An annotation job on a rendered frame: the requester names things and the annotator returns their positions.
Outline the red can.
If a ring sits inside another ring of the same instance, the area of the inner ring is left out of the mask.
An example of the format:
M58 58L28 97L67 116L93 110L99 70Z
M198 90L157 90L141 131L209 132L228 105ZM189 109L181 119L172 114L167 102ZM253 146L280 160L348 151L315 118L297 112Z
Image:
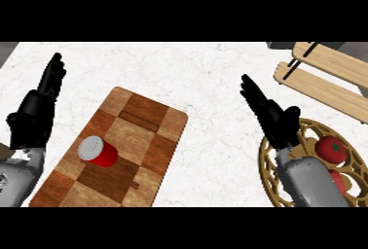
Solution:
M119 159L119 150L99 136L92 135L80 142L79 157L89 163L110 167Z

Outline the round golden openwork placemat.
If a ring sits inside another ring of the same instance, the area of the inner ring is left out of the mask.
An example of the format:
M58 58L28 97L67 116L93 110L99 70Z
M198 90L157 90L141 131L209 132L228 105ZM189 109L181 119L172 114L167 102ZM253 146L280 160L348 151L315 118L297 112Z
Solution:
M345 146L346 160L340 164L333 164L322 160L327 167L342 175L345 184L345 199L351 207L368 207L368 166L345 140L342 135L324 124L314 120L299 119L300 129L297 137L300 144L290 153L290 158L297 159L303 156L318 158L315 144L324 136L334 136ZM277 207L294 207L290 194L284 191L283 182L278 177L277 163L274 162L274 147L268 138L262 139L259 147L259 174L268 198Z

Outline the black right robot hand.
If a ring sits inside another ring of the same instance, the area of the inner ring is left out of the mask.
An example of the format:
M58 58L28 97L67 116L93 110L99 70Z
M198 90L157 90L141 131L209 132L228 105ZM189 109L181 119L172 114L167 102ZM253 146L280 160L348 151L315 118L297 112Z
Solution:
M290 106L284 110L274 99L269 99L247 75L241 76L241 91L249 107L257 117L265 136L272 147L283 150L299 145L300 108Z

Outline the wooden tiered shelf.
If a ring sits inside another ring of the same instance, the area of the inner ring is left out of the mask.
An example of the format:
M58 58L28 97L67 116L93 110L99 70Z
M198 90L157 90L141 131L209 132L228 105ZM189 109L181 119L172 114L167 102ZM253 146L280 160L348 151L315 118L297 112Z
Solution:
M274 78L312 99L368 124L368 62L318 42L296 42L291 61L277 66Z

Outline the brown checkered cutting board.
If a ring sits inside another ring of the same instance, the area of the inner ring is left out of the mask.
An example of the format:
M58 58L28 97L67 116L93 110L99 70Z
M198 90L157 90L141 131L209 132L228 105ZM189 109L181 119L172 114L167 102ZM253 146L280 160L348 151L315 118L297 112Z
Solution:
M185 112L113 88L28 205L150 206L186 120Z

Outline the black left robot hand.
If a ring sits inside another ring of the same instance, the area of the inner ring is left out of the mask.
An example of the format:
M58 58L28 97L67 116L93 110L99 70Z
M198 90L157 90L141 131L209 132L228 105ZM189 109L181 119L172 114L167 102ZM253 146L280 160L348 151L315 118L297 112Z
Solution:
M55 53L45 68L37 89L27 93L18 111L6 119L12 132L12 150L46 147L65 76L67 69L62 55Z

